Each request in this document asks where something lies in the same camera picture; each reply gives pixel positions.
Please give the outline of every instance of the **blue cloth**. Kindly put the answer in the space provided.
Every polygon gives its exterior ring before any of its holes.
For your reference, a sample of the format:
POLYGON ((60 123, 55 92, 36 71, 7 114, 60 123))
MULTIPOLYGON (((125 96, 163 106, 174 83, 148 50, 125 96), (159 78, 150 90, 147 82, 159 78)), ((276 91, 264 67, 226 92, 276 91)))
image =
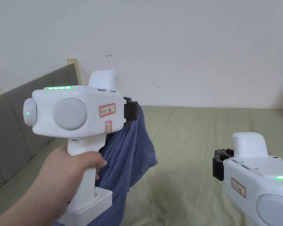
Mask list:
POLYGON ((98 173, 100 179, 95 182, 95 186, 113 191, 113 204, 88 226, 119 226, 124 216, 129 188, 150 167, 157 164, 154 146, 147 134, 140 106, 138 120, 125 124, 114 134, 108 134, 106 145, 100 152, 107 165, 98 173))

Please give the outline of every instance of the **round gray button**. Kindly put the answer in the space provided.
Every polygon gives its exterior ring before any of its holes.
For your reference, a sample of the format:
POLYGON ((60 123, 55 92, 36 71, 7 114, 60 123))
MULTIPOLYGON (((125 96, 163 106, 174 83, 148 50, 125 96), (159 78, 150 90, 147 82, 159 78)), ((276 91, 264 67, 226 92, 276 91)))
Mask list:
POLYGON ((63 129, 79 129, 87 120, 87 109, 80 100, 66 98, 55 105, 53 118, 55 123, 63 129))
POLYGON ((259 217, 269 226, 283 225, 283 196, 265 194, 258 198, 256 209, 259 217))
POLYGON ((37 103, 33 98, 27 99, 23 104, 23 118, 28 126, 35 126, 37 123, 37 103))

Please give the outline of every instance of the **red-bordered label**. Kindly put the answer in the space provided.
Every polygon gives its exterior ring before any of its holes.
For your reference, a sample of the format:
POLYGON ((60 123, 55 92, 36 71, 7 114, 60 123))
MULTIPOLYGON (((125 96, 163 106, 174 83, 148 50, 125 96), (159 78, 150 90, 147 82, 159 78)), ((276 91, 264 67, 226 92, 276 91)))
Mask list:
POLYGON ((108 104, 99 108, 100 117, 105 117, 116 112, 115 104, 108 104))
POLYGON ((112 121, 107 121, 105 123, 105 127, 106 127, 105 134, 111 133, 111 131, 112 131, 112 121))
POLYGON ((246 189, 243 185, 241 185, 237 180, 232 178, 231 181, 232 188, 239 192, 244 198, 246 198, 246 189))

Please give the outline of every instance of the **fingers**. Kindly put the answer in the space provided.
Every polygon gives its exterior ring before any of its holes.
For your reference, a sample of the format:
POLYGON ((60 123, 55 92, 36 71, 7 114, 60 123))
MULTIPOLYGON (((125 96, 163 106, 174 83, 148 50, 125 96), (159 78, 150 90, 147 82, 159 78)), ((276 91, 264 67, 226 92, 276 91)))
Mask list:
POLYGON ((107 162, 102 158, 102 155, 99 152, 84 152, 78 155, 73 156, 80 166, 84 169, 87 168, 102 168, 107 162))

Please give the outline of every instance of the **bed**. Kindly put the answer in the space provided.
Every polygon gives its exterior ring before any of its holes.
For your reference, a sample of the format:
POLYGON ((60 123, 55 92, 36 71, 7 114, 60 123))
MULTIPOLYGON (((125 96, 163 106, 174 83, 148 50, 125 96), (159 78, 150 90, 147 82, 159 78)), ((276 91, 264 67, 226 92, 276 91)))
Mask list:
MULTIPOLYGON (((158 165, 133 186, 122 226, 251 225, 212 176, 215 149, 232 148, 235 132, 264 135, 270 154, 283 158, 283 110, 143 106, 158 165)), ((0 189, 0 214, 36 178, 48 154, 65 144, 49 143, 0 189)))

